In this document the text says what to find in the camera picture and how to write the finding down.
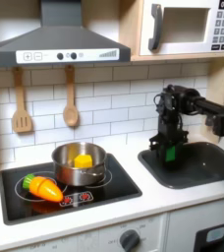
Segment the sink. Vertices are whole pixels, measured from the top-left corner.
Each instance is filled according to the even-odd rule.
[[[209,143],[182,146],[175,161],[162,164],[156,151],[143,151],[140,162],[162,185],[183,189],[224,180],[224,151]]]

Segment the range hood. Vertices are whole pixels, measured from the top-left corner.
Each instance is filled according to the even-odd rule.
[[[82,0],[41,0],[41,28],[0,42],[0,67],[125,62],[131,49],[82,27]]]

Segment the microwave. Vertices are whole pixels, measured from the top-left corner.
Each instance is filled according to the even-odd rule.
[[[224,0],[144,0],[140,55],[224,52]]]

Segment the hood control panel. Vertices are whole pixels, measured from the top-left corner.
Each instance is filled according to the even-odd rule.
[[[16,51],[16,61],[18,64],[118,61],[119,59],[120,50],[116,48]]]

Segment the wooden spoon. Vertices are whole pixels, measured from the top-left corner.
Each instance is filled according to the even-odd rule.
[[[72,66],[67,66],[65,68],[66,77],[67,77],[67,94],[68,94],[68,103],[64,109],[63,117],[67,125],[73,127],[78,123],[78,111],[75,107],[75,69]]]
[[[24,88],[22,86],[23,71],[21,68],[13,69],[15,88],[16,88],[16,100],[17,111],[13,116],[13,130],[17,133],[31,131],[31,119],[25,110],[24,104]]]

